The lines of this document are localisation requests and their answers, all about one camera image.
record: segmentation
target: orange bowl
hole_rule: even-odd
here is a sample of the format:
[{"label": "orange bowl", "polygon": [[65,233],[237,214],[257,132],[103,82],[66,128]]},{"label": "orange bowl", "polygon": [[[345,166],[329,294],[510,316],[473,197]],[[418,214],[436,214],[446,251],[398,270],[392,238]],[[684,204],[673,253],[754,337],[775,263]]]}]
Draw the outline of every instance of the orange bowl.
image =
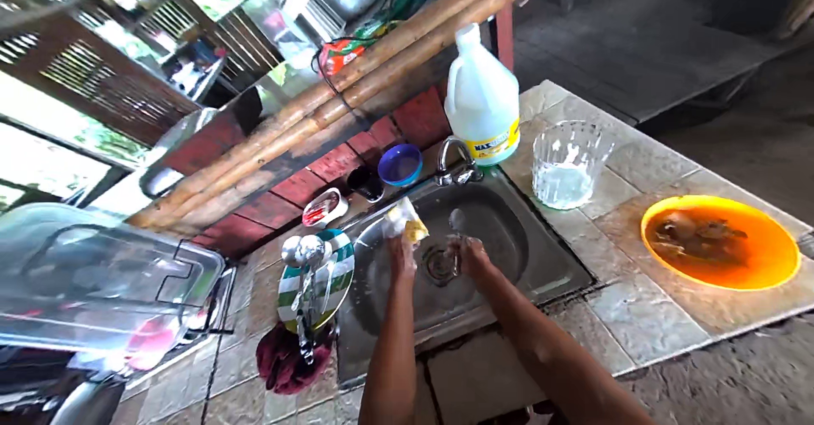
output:
[{"label": "orange bowl", "polygon": [[[663,257],[656,253],[646,232],[664,212],[692,211],[707,220],[722,219],[732,229],[747,234],[743,239],[743,264],[720,264],[692,257]],[[778,222],[754,207],[717,196],[687,195],[658,201],[641,218],[641,239],[659,263],[705,285],[727,290],[767,290],[791,280],[800,267],[797,243]]]}]

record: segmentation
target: faucet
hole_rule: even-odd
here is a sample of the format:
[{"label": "faucet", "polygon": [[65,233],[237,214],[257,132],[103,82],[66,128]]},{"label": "faucet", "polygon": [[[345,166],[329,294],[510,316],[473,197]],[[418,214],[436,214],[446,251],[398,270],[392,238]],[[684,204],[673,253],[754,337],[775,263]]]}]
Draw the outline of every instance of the faucet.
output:
[{"label": "faucet", "polygon": [[[447,170],[447,152],[449,151],[449,147],[451,145],[457,146],[458,152],[466,161],[466,169],[459,172],[455,176],[453,176],[452,173]],[[462,185],[470,180],[483,180],[483,171],[480,170],[474,163],[472,154],[469,152],[469,148],[466,146],[466,143],[463,140],[455,136],[447,137],[443,140],[441,151],[438,153],[438,168],[435,171],[435,182],[438,184],[438,186],[447,186],[451,185],[453,181],[458,185]]]}]

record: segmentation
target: forearm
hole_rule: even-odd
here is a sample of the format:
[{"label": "forearm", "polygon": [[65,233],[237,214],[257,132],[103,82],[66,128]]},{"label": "forearm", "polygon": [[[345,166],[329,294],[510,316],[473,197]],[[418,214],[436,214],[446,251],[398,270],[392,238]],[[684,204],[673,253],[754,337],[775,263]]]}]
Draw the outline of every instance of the forearm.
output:
[{"label": "forearm", "polygon": [[579,345],[489,264],[474,275],[526,371],[572,423],[651,423]]},{"label": "forearm", "polygon": [[361,425],[413,422],[416,390],[413,282],[414,277],[396,277],[390,286],[361,402]]}]

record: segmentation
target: tiled countertop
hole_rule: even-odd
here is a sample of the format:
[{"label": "tiled countertop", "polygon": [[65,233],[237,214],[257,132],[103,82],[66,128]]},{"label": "tiled countertop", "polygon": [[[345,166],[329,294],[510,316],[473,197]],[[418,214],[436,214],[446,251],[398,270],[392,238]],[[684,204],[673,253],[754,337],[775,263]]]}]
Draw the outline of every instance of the tiled countertop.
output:
[{"label": "tiled countertop", "polygon": [[[768,213],[796,238],[811,232],[811,226],[551,82],[524,92],[520,108],[521,143],[501,167],[532,201],[532,143],[543,128],[564,119],[583,119],[600,123],[617,137],[616,151],[602,170],[591,202],[566,212],[536,204],[597,280],[590,291],[555,301],[543,311],[611,373],[621,375],[814,308],[814,261],[809,258],[803,258],[793,280],[778,288],[726,291],[672,273],[650,256],[639,237],[647,207],[690,193],[745,202]],[[434,153],[427,150],[425,160],[433,162]],[[352,199],[345,219],[367,207]],[[289,235],[306,229],[300,226],[295,231]],[[286,237],[254,252],[240,270],[229,309],[235,335],[223,337],[220,347],[201,350],[194,362],[161,373],[146,391],[131,392],[116,423],[185,423],[201,416],[204,403],[207,425],[355,422],[362,389],[339,391],[335,363],[293,397],[265,391],[257,378],[254,348],[276,323],[279,251]],[[544,399],[499,331],[482,330],[464,340],[419,357],[416,423],[437,423],[436,410],[445,425],[474,423]],[[198,384],[216,350],[212,386],[201,400]],[[432,384],[437,409],[427,382]]]}]

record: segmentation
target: white bleach bottle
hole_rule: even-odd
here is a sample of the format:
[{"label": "white bleach bottle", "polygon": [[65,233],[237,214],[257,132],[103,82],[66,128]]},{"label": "white bleach bottle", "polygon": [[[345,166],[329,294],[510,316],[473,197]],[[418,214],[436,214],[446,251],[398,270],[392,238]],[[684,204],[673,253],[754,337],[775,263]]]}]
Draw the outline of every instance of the white bleach bottle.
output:
[{"label": "white bleach bottle", "polygon": [[491,166],[508,158],[520,142],[520,88],[514,75],[480,43],[478,25],[456,32],[455,43],[458,57],[449,66],[443,110],[474,161]]}]

